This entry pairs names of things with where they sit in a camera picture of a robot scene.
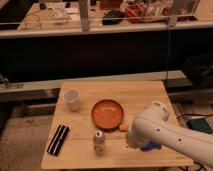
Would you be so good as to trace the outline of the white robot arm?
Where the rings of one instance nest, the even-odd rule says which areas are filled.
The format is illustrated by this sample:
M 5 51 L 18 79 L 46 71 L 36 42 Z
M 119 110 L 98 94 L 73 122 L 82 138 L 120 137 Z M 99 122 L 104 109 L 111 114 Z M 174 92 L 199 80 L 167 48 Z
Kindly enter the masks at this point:
M 132 120 L 126 142 L 134 149 L 154 141 L 213 168 L 213 135 L 168 122 L 169 110 L 161 101 L 146 105 Z

